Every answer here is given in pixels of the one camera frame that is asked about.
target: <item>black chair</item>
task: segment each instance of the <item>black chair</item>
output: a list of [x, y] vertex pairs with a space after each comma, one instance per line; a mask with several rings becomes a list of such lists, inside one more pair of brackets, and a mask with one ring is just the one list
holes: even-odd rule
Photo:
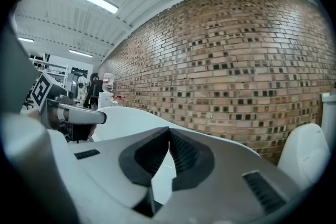
[[100, 92], [103, 92], [103, 81], [95, 80], [91, 86], [89, 86], [88, 93], [86, 94], [84, 100], [84, 108], [91, 108], [92, 104], [96, 102], [98, 104], [98, 95]]

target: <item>water bottle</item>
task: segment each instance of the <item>water bottle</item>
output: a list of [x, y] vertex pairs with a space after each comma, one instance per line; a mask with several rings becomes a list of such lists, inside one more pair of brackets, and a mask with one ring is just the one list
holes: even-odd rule
[[105, 73], [103, 78], [103, 91], [112, 92], [113, 90], [114, 75], [112, 73]]

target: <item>black vent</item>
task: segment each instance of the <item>black vent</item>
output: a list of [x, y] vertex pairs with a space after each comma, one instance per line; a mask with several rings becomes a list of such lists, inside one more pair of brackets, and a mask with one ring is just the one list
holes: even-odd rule
[[134, 154], [135, 161], [152, 176], [159, 170], [168, 151], [168, 134], [159, 135], [142, 145]]
[[243, 179], [262, 205], [266, 214], [272, 213], [286, 203], [259, 172], [246, 174]]
[[75, 157], [77, 159], [84, 159], [84, 158], [88, 158], [88, 157], [91, 157], [91, 156], [95, 156], [99, 153], [100, 152], [98, 150], [90, 150], [90, 151], [75, 153]]
[[179, 175], [195, 166], [199, 152], [190, 143], [175, 134], [171, 134], [170, 153], [174, 159], [176, 174]]

